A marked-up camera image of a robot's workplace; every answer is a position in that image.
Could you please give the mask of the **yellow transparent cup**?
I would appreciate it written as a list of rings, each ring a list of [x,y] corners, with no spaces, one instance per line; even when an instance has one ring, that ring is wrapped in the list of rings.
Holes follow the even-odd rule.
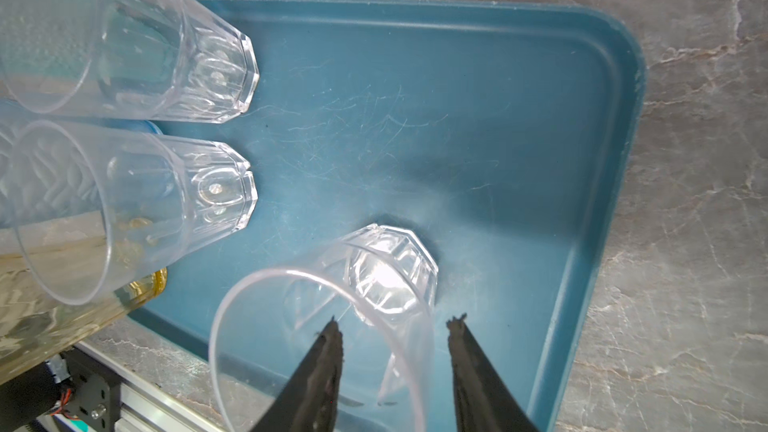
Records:
[[[1,231],[1,382],[144,306],[166,288],[163,268],[83,305],[51,297],[34,278],[12,231]]]

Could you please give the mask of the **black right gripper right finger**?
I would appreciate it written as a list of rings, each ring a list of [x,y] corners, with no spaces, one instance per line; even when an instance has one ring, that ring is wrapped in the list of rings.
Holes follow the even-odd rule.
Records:
[[[536,432],[465,320],[463,314],[446,323],[457,430]]]

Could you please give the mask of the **clear faceted glass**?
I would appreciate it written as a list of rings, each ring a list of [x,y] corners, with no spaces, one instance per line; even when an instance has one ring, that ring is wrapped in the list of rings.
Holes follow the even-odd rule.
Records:
[[[98,188],[94,212],[13,231],[41,287],[82,305],[244,229],[258,200],[249,161],[222,142],[40,121],[20,137],[58,130]]]
[[[309,351],[322,350],[335,372],[324,414],[338,430],[424,430],[437,276],[412,231],[371,224],[242,278],[209,341],[227,427],[253,429],[296,387]]]
[[[197,0],[96,0],[89,62],[43,115],[221,124],[245,113],[259,81],[250,38]]]

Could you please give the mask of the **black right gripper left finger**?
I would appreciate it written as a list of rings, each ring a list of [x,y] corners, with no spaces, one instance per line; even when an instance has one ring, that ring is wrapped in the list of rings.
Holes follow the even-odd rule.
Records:
[[[333,431],[342,370],[343,334],[332,317],[251,431]]]

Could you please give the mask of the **teal transparent cup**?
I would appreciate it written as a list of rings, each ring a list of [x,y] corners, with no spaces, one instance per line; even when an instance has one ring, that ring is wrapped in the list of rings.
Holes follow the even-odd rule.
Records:
[[[89,62],[96,0],[1,0],[1,76],[19,101],[57,101]]]

